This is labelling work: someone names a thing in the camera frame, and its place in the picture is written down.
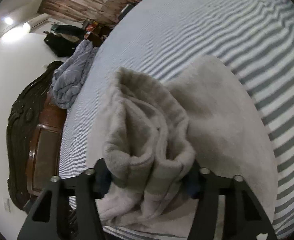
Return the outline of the grey white striped bed sheet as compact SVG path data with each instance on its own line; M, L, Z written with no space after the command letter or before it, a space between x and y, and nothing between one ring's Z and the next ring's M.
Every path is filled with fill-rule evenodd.
M200 55L218 57L261 114L278 170L273 226L294 232L294 4L291 0L142 0L100 47L67 112L59 175L86 167L87 135L107 76L127 67L165 81Z

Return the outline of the dark wooden headboard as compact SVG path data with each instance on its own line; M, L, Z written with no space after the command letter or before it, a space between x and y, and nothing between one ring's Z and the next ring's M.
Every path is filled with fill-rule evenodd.
M11 107L7 125L8 191L16 207L28 213L49 179L58 174L62 130L67 111L50 93L53 61L21 92Z

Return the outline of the blue grey folded quilt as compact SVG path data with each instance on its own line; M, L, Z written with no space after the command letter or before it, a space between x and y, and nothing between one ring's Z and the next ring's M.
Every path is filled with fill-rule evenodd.
M98 52L92 41L83 40L74 54L54 71L50 92L54 103L61 109L69 109L84 85Z

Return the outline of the grey fleece pants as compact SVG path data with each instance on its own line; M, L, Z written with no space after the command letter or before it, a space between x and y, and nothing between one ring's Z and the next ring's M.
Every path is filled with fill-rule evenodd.
M274 218L278 172L267 129L217 57L195 58L166 83L117 69L87 143L87 165L103 158L112 174L97 203L104 226L186 237L197 203L183 192L182 179L194 163L219 176L242 175Z

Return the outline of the white air conditioner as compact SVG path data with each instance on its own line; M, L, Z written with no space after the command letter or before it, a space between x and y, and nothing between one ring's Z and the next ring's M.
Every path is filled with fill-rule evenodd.
M43 24L50 18L50 15L48 14L40 14L36 16L35 18L32 18L31 20L27 21L26 23L23 24L23 29L26 32L30 32L32 29L35 27L38 27L39 25Z

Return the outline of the black hanging bag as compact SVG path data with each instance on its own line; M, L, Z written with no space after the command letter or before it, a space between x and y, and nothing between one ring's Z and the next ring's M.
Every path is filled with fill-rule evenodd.
M59 58L72 56L85 35L84 29L57 23L52 24L50 31L43 33L46 34L45 44Z

